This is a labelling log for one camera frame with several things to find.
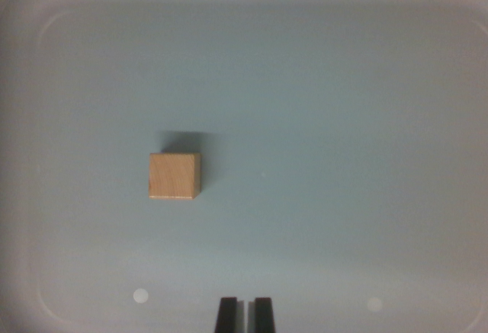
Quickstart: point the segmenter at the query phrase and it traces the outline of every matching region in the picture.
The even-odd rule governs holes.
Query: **white tray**
[[[270,296],[278,333],[486,331],[487,12],[14,0],[6,330],[212,332],[220,297]],[[202,153],[195,200],[148,198],[162,149]]]

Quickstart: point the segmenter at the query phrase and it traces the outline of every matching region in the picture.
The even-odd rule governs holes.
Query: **wooden cube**
[[[149,156],[149,197],[193,199],[200,193],[200,154],[160,153]]]

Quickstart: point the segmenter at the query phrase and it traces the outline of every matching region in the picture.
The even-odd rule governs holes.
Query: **white dot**
[[[137,289],[134,291],[134,300],[136,303],[144,304],[149,298],[149,294],[144,289]]]
[[[371,297],[368,300],[367,306],[370,312],[380,312],[383,308],[383,302],[377,297]]]

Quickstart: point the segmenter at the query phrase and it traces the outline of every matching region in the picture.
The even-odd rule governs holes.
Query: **wooden block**
[[[160,153],[149,156],[149,197],[193,199],[200,193],[197,153]]]

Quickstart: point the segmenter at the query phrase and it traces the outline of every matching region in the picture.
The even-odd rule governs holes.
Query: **wood grain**
[[[149,197],[194,199],[200,193],[201,155],[156,153],[149,156]]]

